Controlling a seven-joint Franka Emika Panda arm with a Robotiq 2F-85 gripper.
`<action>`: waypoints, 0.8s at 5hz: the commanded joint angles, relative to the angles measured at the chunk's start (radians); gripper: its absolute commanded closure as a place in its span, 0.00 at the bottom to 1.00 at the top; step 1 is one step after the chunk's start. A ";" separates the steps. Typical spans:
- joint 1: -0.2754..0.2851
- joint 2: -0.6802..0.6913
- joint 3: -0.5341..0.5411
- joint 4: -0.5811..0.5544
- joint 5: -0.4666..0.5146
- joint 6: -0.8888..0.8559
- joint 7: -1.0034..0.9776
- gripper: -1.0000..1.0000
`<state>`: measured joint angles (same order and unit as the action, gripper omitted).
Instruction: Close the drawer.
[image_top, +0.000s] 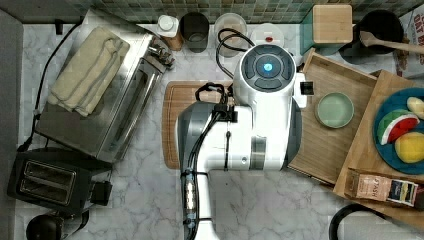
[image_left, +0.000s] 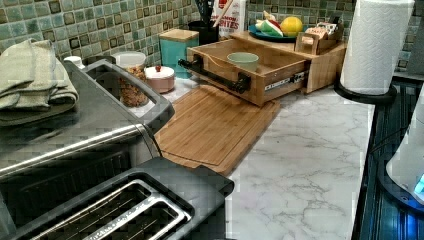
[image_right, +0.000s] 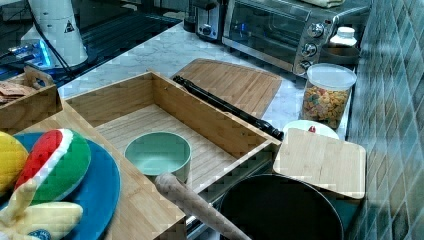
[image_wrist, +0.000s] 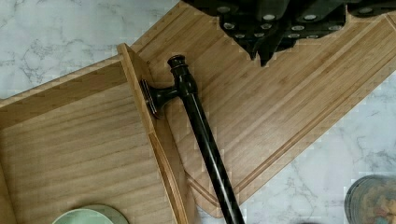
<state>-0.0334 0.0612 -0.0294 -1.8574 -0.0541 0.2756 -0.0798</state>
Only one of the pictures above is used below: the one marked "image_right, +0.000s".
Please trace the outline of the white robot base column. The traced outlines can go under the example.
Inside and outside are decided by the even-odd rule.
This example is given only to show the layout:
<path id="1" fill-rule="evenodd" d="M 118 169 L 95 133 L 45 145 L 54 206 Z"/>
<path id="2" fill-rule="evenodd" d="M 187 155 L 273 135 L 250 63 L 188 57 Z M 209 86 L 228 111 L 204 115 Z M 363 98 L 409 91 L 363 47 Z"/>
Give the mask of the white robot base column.
<path id="1" fill-rule="evenodd" d="M 21 38 L 35 43 L 40 56 L 29 61 L 42 70 L 75 67 L 88 59 L 76 24 L 72 0 L 27 0 L 33 26 Z"/>

